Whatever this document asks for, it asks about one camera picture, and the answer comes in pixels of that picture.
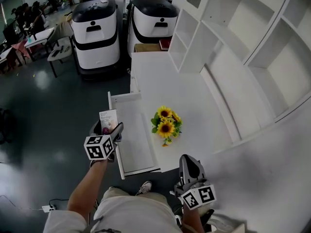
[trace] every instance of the white table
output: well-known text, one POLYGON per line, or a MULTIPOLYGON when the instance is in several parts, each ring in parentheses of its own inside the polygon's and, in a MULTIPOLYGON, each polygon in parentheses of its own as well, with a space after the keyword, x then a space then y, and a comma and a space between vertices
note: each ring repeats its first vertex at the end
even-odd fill
POLYGON ((27 49, 27 52, 29 53, 32 61, 34 61, 35 59, 33 58, 32 54, 30 53, 29 48, 33 47, 35 45, 38 45, 38 44, 46 43, 48 41, 48 38, 51 36, 51 34, 53 32, 54 32, 54 28, 46 29, 44 31, 41 31, 41 32, 35 34, 36 40, 35 40, 35 37, 32 35, 30 37, 31 41, 26 42, 26 44, 24 46, 27 49))
MULTIPOLYGON (((4 51, 1 55, 0 55, 0 64, 1 63, 3 63, 3 62, 5 62, 7 59, 7 56, 9 55, 9 53, 11 52, 11 51, 14 51, 14 53, 15 53, 15 49, 14 48, 12 48, 12 47, 10 47, 9 49, 7 49, 6 51, 4 51)), ((19 66, 22 66, 22 63, 21 63, 21 61, 20 61, 20 59, 18 58, 18 56, 16 55, 16 59, 18 60, 18 62, 19 62, 19 66)))
POLYGON ((223 117, 200 74, 179 74, 167 52, 132 53, 132 70, 141 90, 147 133, 162 172, 178 168, 182 154, 200 160, 231 146, 223 117), (150 119, 161 105, 171 107, 183 120, 181 136, 165 148, 163 139, 151 134, 150 119))

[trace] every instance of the book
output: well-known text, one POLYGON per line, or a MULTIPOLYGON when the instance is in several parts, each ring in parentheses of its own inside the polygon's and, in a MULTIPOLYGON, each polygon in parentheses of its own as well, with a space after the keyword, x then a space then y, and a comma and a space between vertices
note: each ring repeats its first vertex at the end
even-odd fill
POLYGON ((160 46, 161 46, 161 49, 163 51, 168 51, 169 48, 170 48, 170 44, 171 44, 171 39, 161 39, 160 40, 160 46))
POLYGON ((110 134, 118 125, 117 110, 99 112, 99 118, 103 134, 110 134))

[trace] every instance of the gray floor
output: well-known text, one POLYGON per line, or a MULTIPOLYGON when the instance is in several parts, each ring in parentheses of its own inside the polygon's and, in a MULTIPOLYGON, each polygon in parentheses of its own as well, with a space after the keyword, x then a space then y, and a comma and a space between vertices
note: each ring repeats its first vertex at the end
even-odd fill
MULTIPOLYGON (((129 92, 126 75, 107 82, 90 83, 77 76, 72 57, 63 65, 55 63, 54 78, 46 58, 17 67, 0 76, 0 107, 16 118, 11 144, 0 145, 0 195, 18 207, 41 208, 51 199, 68 199, 86 174, 89 160, 83 147, 98 113, 109 109, 107 92, 129 92)), ((167 196, 170 205, 178 202, 169 190, 178 180, 177 170, 142 174, 121 180, 118 163, 109 164, 99 198, 115 186, 135 194, 145 181, 154 191, 167 196)), ((59 209, 66 202, 56 201, 59 209)), ((48 214, 21 210, 0 198, 0 232, 42 232, 48 214)))

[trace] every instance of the sneaker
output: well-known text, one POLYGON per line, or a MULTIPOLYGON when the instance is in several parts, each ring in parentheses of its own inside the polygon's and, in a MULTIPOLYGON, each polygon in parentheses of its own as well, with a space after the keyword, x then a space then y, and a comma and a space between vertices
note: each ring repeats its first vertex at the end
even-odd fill
POLYGON ((142 184, 140 190, 137 192, 136 196, 139 194, 146 194, 151 191, 152 183, 151 181, 146 181, 144 184, 142 184))

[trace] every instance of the flower bouquet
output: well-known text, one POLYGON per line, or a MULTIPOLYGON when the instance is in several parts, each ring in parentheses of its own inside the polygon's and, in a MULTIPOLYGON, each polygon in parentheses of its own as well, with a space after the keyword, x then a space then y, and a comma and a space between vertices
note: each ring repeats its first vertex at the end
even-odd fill
POLYGON ((152 133, 157 133, 164 138, 163 147, 172 143, 172 136, 177 138, 181 134, 180 129, 183 121, 176 112, 164 105, 158 108, 151 122, 154 126, 152 133))

